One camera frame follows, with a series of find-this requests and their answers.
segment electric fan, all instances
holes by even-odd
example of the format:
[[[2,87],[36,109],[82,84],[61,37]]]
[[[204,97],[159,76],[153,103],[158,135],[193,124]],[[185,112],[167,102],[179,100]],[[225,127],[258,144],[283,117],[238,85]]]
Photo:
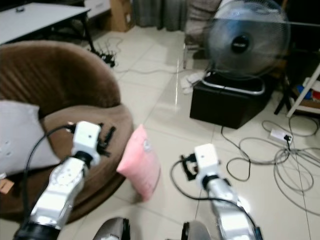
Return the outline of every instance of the electric fan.
[[[238,129],[267,105],[268,74],[287,53],[290,25],[273,0],[232,0],[206,31],[209,67],[193,87],[190,117]]]
[[[283,58],[289,41],[290,25],[277,3],[272,0],[230,1],[219,8],[207,31],[205,48],[210,71],[203,83],[262,94],[265,84],[260,76],[270,72]],[[220,76],[214,77],[219,84],[210,83],[212,74]]]

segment tiled floor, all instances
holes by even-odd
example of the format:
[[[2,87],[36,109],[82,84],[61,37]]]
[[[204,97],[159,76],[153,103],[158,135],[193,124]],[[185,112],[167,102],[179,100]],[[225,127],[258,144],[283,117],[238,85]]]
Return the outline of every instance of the tiled floor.
[[[188,68],[193,67],[192,71],[175,74],[177,69],[182,69],[183,33],[135,27],[128,33],[106,33],[95,43],[104,48],[109,39],[109,48],[117,51],[119,38],[123,42],[118,45],[121,52],[117,55],[118,65],[113,71],[119,83],[122,101],[131,110],[135,126],[141,123],[145,125],[161,162],[162,175],[149,202],[137,202],[137,194],[131,184],[125,181],[101,206],[66,226],[59,239],[90,240],[105,220],[122,216],[131,220],[132,235],[136,240],[180,239],[183,223],[194,219],[205,223],[212,239],[217,240],[215,218],[210,204],[183,197],[169,178],[169,169],[179,159],[179,155],[192,153],[195,146],[213,143],[222,162],[222,172],[239,195],[248,202],[250,213],[261,226],[265,240],[319,240],[320,217],[298,208],[280,192],[272,166],[254,165],[247,182],[233,179],[226,171],[226,164],[228,160],[241,155],[222,138],[221,126],[189,118],[192,95],[182,93],[179,80],[198,71],[194,66],[201,64],[197,65],[190,60]],[[125,72],[128,69],[169,72]],[[265,110],[238,130],[225,128],[225,135],[237,144],[245,137],[267,139],[268,133],[261,127],[263,120],[271,120],[288,128],[284,110],[277,116],[273,114],[280,97],[281,94],[275,92]],[[292,129],[296,133],[310,133],[313,123],[297,118],[292,121]],[[293,144],[302,149],[317,147],[319,143],[320,133],[310,137],[295,137]],[[254,141],[244,143],[243,147],[252,158],[260,161],[271,160],[278,150]],[[284,184],[281,189],[298,205],[320,213],[320,168],[308,162],[304,162],[304,165],[314,176],[314,187],[304,195],[290,190]],[[301,169],[298,172],[295,166],[297,165],[291,160],[280,171],[286,173],[285,178],[291,179],[291,183],[300,187],[308,186],[310,176],[307,171]],[[239,178],[245,178],[248,174],[248,166],[244,162],[235,162],[230,169]],[[176,174],[178,183],[188,193],[198,197],[205,196],[194,182],[186,181],[181,171],[177,170]],[[16,228],[16,224],[0,220],[0,239],[12,239]]]

